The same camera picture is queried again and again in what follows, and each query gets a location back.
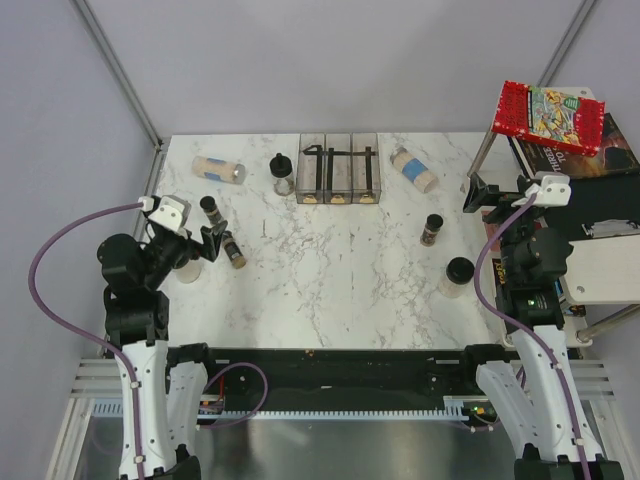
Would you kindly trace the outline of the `black knob-lid glass jar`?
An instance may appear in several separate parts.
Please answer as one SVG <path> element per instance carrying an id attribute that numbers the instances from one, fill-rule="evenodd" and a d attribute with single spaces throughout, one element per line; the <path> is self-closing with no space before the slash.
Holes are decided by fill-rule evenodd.
<path id="1" fill-rule="evenodd" d="M 279 196 L 288 196 L 295 190 L 293 166 L 289 157 L 277 153 L 269 162 L 274 180 L 274 191 Z"/>

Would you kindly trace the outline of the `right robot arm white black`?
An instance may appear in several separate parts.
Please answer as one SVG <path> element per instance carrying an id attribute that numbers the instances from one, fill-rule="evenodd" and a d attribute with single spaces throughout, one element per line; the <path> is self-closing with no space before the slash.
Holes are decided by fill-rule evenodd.
<path id="1" fill-rule="evenodd" d="M 535 225 L 547 209 L 567 206 L 570 196 L 565 175 L 519 178 L 517 191 L 504 192 L 472 174 L 464 203 L 467 213 L 489 208 L 484 221 L 497 228 L 474 269 L 479 271 L 498 245 L 504 282 L 495 301 L 486 299 L 478 278 L 474 290 L 486 309 L 511 327 L 523 372 L 515 374 L 502 353 L 483 357 L 473 346 L 466 348 L 470 361 L 458 368 L 457 377 L 465 391 L 487 395 L 514 449 L 517 479 L 624 476 L 588 424 L 570 366 L 555 283 L 566 274 L 573 247 L 558 230 Z"/>

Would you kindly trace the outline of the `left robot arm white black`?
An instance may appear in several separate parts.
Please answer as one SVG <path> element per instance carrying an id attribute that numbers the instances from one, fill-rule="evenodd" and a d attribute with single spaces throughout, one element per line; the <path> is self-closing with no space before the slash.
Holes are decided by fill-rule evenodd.
<path id="1" fill-rule="evenodd" d="M 154 224 L 141 245 L 116 234 L 97 250 L 108 348 L 119 369 L 123 398 L 121 479 L 198 479 L 193 453 L 196 393 L 219 382 L 219 369 L 204 360 L 203 343 L 168 346 L 169 299 L 160 286 L 172 270 L 204 259 L 214 262 L 227 224 L 204 226 L 201 241 Z"/>

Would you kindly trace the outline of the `clear three-slot organizer tray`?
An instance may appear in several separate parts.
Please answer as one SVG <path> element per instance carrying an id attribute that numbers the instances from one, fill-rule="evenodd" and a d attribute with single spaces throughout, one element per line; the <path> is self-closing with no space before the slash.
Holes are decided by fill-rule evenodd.
<path id="1" fill-rule="evenodd" d="M 299 204 L 377 204 L 381 191 L 375 133 L 300 136 L 296 177 Z"/>

